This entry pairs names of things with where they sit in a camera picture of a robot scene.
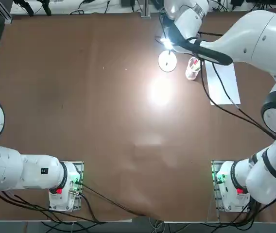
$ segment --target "brown table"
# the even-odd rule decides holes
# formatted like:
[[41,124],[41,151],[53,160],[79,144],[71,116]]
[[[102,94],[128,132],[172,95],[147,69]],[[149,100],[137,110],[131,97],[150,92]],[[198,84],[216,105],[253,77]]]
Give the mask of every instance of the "brown table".
[[[242,13],[209,14],[202,31],[224,33]],[[239,160],[272,141],[257,128],[211,106],[199,79],[157,64],[163,47],[157,16],[139,14],[16,17],[0,43],[0,145],[20,153],[85,162],[85,183],[136,212],[161,220],[205,221],[212,194],[211,160]],[[260,119],[272,77],[235,64],[242,108]],[[156,78],[172,97],[150,101]],[[236,112],[233,106],[226,109]],[[18,191],[48,206],[46,190]],[[104,220],[133,217],[87,193]],[[74,214],[90,218],[87,206]],[[0,200],[0,220],[42,220],[41,213]],[[216,221],[212,204],[208,219]],[[221,220],[232,219],[222,215]],[[258,221],[276,222],[276,204]]]

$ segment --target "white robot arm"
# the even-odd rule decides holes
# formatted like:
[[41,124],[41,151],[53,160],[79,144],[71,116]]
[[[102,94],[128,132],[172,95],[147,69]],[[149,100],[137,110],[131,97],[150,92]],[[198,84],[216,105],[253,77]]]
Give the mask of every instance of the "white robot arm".
[[[208,12],[208,0],[164,0],[168,37],[177,52],[192,54],[221,65],[245,62],[269,72],[276,81],[276,14],[254,11],[239,19],[214,42],[197,37]],[[261,109],[268,128],[276,133],[276,84]],[[256,201],[269,204],[276,198],[276,141],[250,159],[226,161],[217,174],[224,208],[242,210],[249,193]]]
[[[0,134],[4,129],[4,111],[0,105]],[[81,174],[75,164],[60,162],[48,155],[20,154],[0,147],[0,191],[10,189],[48,189],[50,208],[75,210]]]

